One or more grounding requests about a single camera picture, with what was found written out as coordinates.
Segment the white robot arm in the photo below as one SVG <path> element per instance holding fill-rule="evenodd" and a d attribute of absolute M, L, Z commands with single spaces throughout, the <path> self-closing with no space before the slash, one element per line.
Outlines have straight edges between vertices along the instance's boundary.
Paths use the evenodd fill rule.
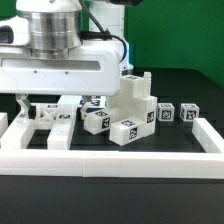
<path fill-rule="evenodd" d="M 0 94 L 114 96 L 131 0 L 0 0 Z"/>

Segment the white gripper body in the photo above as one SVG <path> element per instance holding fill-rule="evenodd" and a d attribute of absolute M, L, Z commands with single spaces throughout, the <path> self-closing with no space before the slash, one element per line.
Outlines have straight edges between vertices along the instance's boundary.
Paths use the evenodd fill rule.
<path fill-rule="evenodd" d="M 26 47 L 0 46 L 0 93 L 113 96 L 120 89 L 117 40 L 85 41 L 68 59 L 40 60 Z"/>

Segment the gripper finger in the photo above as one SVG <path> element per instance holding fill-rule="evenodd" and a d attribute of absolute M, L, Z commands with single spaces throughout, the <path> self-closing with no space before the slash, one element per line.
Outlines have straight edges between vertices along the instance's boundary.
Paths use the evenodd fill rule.
<path fill-rule="evenodd" d="M 27 94 L 17 94 L 16 101 L 25 112 L 25 116 L 29 119 L 36 118 L 36 107 L 31 104 Z"/>
<path fill-rule="evenodd" d="M 86 111 L 87 111 L 89 105 L 91 104 L 91 100 L 92 100 L 91 96 L 83 96 L 82 97 L 82 103 L 81 103 L 82 107 L 80 109 L 80 115 L 81 115 L 82 120 L 85 119 Z"/>

